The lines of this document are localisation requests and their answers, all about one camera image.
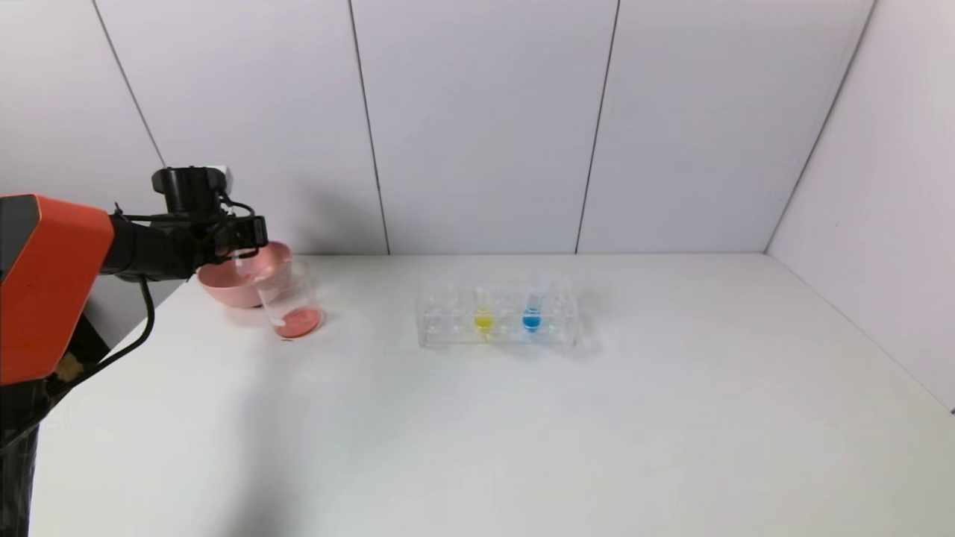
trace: clear plastic cup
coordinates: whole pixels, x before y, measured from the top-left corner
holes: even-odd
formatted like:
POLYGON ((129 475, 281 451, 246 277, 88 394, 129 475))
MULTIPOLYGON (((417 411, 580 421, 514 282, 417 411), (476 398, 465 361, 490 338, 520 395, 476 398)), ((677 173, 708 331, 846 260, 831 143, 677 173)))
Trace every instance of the clear plastic cup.
POLYGON ((325 316, 304 263, 290 262, 287 274, 257 282, 255 289, 272 330, 280 337, 301 337, 321 326, 325 316))

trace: table surface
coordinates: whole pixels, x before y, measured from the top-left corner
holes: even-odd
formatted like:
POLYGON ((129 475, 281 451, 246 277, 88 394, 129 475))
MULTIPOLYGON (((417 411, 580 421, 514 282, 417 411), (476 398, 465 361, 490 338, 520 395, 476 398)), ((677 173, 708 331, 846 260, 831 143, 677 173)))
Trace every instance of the table surface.
POLYGON ((769 257, 304 259, 318 332, 194 280, 54 409, 33 536, 955 535, 955 418, 769 257), (520 274, 577 347, 418 348, 421 286, 520 274))

